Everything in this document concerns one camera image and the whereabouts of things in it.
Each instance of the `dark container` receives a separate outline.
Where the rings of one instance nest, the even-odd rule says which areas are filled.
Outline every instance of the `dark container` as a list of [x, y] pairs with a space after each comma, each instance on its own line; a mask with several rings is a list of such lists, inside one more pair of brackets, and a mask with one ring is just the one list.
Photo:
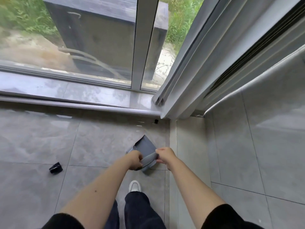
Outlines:
[[[44, 0], [66, 45], [88, 53], [131, 80], [137, 0]], [[146, 79], [152, 79], [168, 29], [168, 5], [159, 2]], [[85, 74], [118, 78], [109, 69], [74, 59]]]

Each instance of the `green grass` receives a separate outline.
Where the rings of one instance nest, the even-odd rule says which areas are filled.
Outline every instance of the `green grass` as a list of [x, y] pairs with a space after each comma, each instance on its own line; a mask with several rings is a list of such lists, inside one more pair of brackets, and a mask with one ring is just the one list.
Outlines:
[[[160, 0], [168, 3], [169, 26], [165, 41], [174, 46], [176, 54], [203, 0]], [[42, 0], [0, 0], [0, 25], [10, 29], [60, 37]]]
[[0, 24], [43, 36], [59, 36], [42, 0], [2, 0]]
[[168, 10], [170, 11], [165, 41], [174, 45], [177, 54], [204, 0], [160, 1], [168, 3]]

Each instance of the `black sleeve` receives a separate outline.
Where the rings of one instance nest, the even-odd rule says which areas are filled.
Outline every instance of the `black sleeve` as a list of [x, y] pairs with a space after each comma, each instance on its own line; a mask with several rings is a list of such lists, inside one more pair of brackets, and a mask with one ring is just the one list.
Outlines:
[[42, 229], [85, 229], [81, 223], [71, 215], [59, 213], [42, 227]]
[[228, 204], [216, 207], [207, 217], [201, 229], [263, 229], [244, 221]]

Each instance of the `hand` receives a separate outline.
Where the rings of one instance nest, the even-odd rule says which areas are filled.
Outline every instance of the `hand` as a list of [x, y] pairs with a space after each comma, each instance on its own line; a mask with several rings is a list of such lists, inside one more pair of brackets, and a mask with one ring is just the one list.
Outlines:
[[130, 170], [136, 170], [143, 166], [140, 162], [143, 159], [143, 155], [138, 150], [129, 152], [125, 157], [128, 159]]
[[171, 164], [178, 159], [170, 147], [156, 149], [156, 153], [158, 154], [157, 162], [165, 164], [169, 170]]

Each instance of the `forearm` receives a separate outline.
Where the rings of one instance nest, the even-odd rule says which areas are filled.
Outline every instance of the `forearm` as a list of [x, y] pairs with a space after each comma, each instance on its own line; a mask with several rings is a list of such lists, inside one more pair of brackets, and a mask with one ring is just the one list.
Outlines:
[[195, 227], [201, 228], [209, 213], [225, 202], [178, 158], [170, 169]]
[[130, 164], [117, 160], [72, 199], [61, 212], [75, 217], [85, 229], [103, 228]]

